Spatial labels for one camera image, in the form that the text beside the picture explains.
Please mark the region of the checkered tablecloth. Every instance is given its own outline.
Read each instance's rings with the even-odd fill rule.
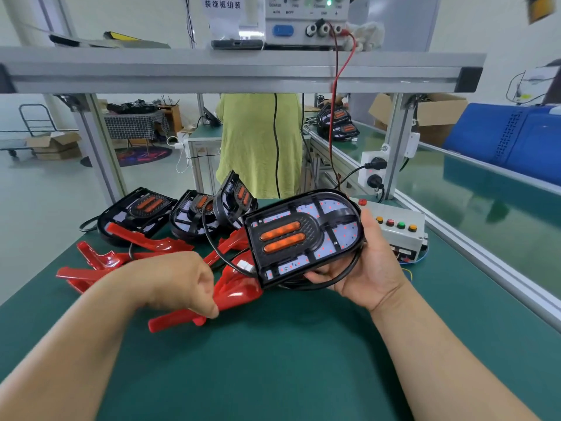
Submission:
[[[105,124],[111,139],[155,139],[155,124],[162,126],[169,135],[169,123],[163,111],[149,114],[117,115],[106,114]]]

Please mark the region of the red wire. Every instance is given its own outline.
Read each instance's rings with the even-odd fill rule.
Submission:
[[[331,29],[332,29],[332,32],[333,32],[333,38],[335,38],[335,32],[333,31],[333,27]],[[335,77],[335,80],[333,81],[333,94],[332,94],[332,98],[331,98],[331,118],[330,118],[330,121],[329,121],[329,161],[331,162],[331,169],[333,170],[333,174],[335,174],[335,179],[337,180],[337,187],[338,187],[339,190],[341,190],[341,183],[340,183],[339,176],[337,175],[337,172],[335,171],[335,168],[333,167],[333,155],[332,155],[332,148],[333,148],[333,115],[335,113],[335,97],[337,97],[337,80],[339,79],[341,73],[345,69],[345,66],[347,66],[347,64],[351,60],[351,57],[354,55],[354,51],[356,49],[356,40],[354,39],[354,35],[349,33],[349,36],[352,38],[352,50],[351,50],[351,54],[349,55],[349,57],[347,59],[347,62],[344,63],[343,67],[337,73],[337,75]],[[337,56],[337,63],[339,63],[339,60],[338,60],[339,51],[337,49],[337,42],[336,41],[335,41],[335,55]]]

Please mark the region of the person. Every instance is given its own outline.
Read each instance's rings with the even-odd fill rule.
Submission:
[[[334,289],[370,312],[414,418],[537,420],[407,281],[368,210],[361,220],[368,243],[355,269]],[[348,263],[341,259],[306,277],[327,281]],[[215,318],[212,295],[213,274],[194,252],[133,261],[111,272],[0,384],[0,419],[94,419],[134,312],[149,305]]]
[[[222,183],[231,170],[240,175],[254,198],[282,199],[298,193],[302,170],[302,106],[296,94],[223,94],[216,108],[223,122],[220,165]]]

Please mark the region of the yellow wire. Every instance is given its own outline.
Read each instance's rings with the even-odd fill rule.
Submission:
[[[402,270],[405,270],[406,272],[409,272],[409,275],[411,276],[411,282],[413,282],[413,272],[411,272],[409,269],[404,269],[402,267]]]

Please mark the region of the person in green shirt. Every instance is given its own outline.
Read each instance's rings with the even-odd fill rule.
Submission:
[[[302,170],[302,106],[296,94],[223,94],[216,114],[223,123],[220,165],[222,183],[234,170],[258,199],[278,198],[277,147],[273,119],[277,98],[278,190],[281,198],[299,191]]]

